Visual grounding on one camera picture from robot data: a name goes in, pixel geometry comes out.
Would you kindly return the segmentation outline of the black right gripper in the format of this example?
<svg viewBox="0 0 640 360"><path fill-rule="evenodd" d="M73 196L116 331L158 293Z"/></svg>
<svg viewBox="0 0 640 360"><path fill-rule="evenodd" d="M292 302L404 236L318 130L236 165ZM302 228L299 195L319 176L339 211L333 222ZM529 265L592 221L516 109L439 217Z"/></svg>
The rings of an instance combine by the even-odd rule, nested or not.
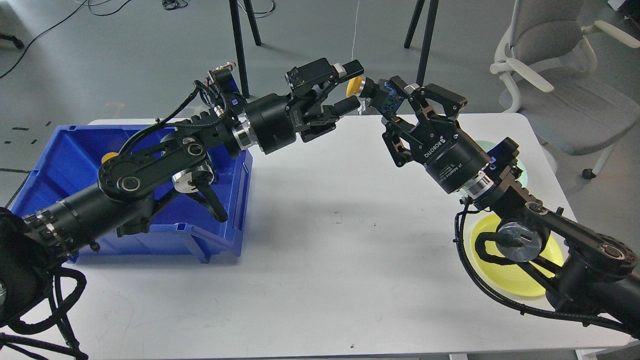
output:
<svg viewBox="0 0 640 360"><path fill-rule="evenodd" d="M382 141L397 167L421 164L446 194L461 189L487 164L489 155L464 132L457 121L467 99L437 84L407 84L400 76L388 81L407 100L417 119L411 124L391 112L382 118Z"/></svg>

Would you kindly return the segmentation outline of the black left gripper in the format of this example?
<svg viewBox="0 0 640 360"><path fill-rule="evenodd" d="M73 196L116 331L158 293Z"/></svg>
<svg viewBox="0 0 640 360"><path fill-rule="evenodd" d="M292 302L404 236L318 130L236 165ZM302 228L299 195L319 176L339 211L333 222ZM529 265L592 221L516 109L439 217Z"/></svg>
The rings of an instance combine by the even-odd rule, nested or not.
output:
<svg viewBox="0 0 640 360"><path fill-rule="evenodd" d="M355 59L345 64L330 64L326 57L294 67L285 75L288 95L270 93L244 106L247 123L265 154L291 145L300 136L310 142L336 129L336 122L361 106L356 96L348 96L333 105L323 105L322 96L331 86L363 75L364 68Z"/></svg>

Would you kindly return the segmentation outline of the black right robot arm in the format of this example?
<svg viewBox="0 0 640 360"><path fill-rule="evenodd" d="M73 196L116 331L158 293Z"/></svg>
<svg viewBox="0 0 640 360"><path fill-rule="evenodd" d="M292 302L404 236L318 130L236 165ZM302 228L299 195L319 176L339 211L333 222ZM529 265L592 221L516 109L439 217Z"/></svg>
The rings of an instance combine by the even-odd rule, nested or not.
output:
<svg viewBox="0 0 640 360"><path fill-rule="evenodd" d="M460 127L466 98L436 84L420 87L400 77L381 79L359 92L383 116L382 139L397 166L417 162L448 194L464 191L455 215L454 243L471 280L494 301L521 314L580 322L639 337L638 258L617 239L550 210L516 178L518 145L506 137L489 152ZM500 294L478 276L464 246L470 213L488 209L499 218L477 235L478 257L516 265L544 288L553 310L537 309Z"/></svg>

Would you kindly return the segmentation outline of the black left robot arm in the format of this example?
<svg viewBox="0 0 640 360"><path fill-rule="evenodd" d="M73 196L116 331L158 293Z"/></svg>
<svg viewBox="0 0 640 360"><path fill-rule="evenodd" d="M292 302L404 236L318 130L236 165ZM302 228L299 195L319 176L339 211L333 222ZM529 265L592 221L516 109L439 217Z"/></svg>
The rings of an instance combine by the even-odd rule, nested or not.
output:
<svg viewBox="0 0 640 360"><path fill-rule="evenodd" d="M98 237L115 231L134 235L149 231L153 218L185 194L224 223L227 211L211 188L214 167L208 150L224 146L231 157L257 145L266 153L309 142L335 129L336 121L356 110L354 91L324 105L331 91L354 85L364 73L357 60L330 64L326 58L294 67L285 75L289 91L251 102L237 92L234 63L195 80L196 96L210 107L187 120L172 112L133 134L119 152L105 158L96 184L32 214L1 209L1 346L32 359L28 347L86 360L67 316L86 288L85 275L63 267L82 248L99 251Z"/></svg>

